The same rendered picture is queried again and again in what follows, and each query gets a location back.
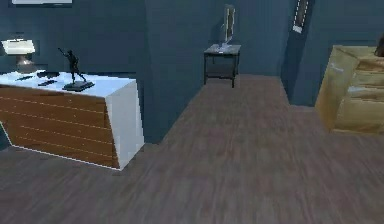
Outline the small dark side table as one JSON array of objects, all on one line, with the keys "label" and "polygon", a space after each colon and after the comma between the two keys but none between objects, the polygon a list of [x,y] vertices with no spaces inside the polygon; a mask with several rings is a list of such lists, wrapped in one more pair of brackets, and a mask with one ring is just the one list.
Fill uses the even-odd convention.
[{"label": "small dark side table", "polygon": [[240,45],[213,44],[203,52],[203,81],[209,78],[226,79],[235,87],[240,61]]}]

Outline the black figure statue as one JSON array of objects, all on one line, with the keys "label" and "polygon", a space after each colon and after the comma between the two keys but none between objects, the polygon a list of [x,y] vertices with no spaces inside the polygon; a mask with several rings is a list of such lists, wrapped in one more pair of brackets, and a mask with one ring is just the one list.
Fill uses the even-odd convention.
[{"label": "black figure statue", "polygon": [[[81,74],[78,68],[78,58],[73,54],[73,51],[68,50],[66,53],[64,53],[61,48],[59,48],[59,51],[63,54],[64,57],[68,59],[69,70],[72,77],[72,82],[66,84],[63,89],[66,91],[82,92],[83,90],[94,86],[93,82],[87,81],[86,78]],[[75,75],[78,75],[81,78],[81,81],[76,81]]]}]

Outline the white and brown wooden dresser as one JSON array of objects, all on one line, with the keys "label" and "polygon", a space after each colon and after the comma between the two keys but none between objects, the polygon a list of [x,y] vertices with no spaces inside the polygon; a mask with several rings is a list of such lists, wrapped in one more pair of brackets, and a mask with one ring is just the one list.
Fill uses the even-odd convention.
[{"label": "white and brown wooden dresser", "polygon": [[[23,76],[33,78],[15,81]],[[137,82],[88,75],[94,86],[66,91],[70,75],[0,75],[0,150],[9,146],[122,170],[144,145]],[[48,86],[39,83],[56,80]]]}]

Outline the black flat box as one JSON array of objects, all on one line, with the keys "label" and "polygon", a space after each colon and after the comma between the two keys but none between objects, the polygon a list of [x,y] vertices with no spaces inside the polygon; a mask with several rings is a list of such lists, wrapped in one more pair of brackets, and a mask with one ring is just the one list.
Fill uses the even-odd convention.
[{"label": "black flat box", "polygon": [[37,76],[39,78],[46,77],[48,79],[51,79],[51,78],[60,76],[60,73],[59,72],[54,72],[54,71],[43,71],[43,72],[38,72]]}]

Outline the white shade table lamp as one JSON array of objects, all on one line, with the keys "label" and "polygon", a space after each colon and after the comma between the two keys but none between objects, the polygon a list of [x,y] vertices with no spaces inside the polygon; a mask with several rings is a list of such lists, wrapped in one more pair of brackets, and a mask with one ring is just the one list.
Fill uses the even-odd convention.
[{"label": "white shade table lamp", "polygon": [[37,71],[35,64],[30,59],[30,56],[35,52],[32,40],[10,39],[2,40],[1,43],[5,53],[16,58],[17,72],[29,74]]}]

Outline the dark object on shelf unit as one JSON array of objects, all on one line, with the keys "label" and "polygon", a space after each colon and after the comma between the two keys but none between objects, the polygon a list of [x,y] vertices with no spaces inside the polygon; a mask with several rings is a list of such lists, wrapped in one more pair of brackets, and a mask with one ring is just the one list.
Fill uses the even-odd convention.
[{"label": "dark object on shelf unit", "polygon": [[377,57],[384,57],[384,34],[379,39],[374,55]]}]

